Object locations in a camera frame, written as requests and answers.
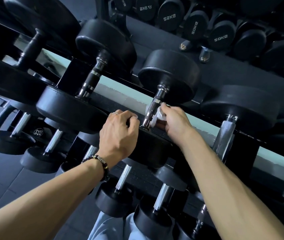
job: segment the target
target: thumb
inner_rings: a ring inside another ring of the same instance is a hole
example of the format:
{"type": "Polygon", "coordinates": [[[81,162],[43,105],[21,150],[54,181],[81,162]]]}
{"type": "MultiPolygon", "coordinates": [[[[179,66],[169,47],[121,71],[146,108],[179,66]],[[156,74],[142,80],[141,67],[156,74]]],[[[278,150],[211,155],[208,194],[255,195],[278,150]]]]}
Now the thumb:
{"type": "Polygon", "coordinates": [[[161,110],[167,115],[170,113],[171,108],[166,103],[161,103],[161,110]]]}

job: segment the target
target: gray tile floor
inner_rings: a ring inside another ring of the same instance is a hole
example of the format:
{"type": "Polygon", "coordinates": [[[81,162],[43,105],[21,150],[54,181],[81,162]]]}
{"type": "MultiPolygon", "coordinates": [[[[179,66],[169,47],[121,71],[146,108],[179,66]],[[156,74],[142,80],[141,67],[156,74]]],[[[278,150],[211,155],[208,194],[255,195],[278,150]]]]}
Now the gray tile floor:
{"type": "MultiPolygon", "coordinates": [[[[3,125],[6,129],[10,119],[3,125]]],[[[11,201],[52,179],[54,174],[40,174],[23,169],[20,165],[21,156],[0,154],[0,208],[11,201]]],[[[99,210],[94,201],[95,192],[87,196],[73,212],[55,239],[87,239],[98,217],[99,210]]]]}

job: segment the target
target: person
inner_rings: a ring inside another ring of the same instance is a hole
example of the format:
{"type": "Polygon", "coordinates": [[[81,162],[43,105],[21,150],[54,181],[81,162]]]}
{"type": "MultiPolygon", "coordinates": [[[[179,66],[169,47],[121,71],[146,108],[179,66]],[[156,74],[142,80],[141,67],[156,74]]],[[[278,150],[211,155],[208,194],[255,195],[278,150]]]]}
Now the person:
{"type": "MultiPolygon", "coordinates": [[[[191,126],[184,111],[165,103],[161,109],[167,122],[160,123],[159,127],[166,130],[183,152],[220,237],[223,240],[284,240],[284,225],[219,160],[191,126]]],[[[137,143],[139,123],[136,114],[130,111],[117,110],[108,116],[100,131],[97,155],[109,168],[132,153],[137,143]]],[[[4,206],[0,209],[0,239],[54,238],[103,176],[102,163],[90,159],[4,206]]],[[[147,238],[136,229],[132,219],[115,221],[101,213],[89,239],[147,238]],[[119,221],[128,227],[120,228],[119,221]]]]}

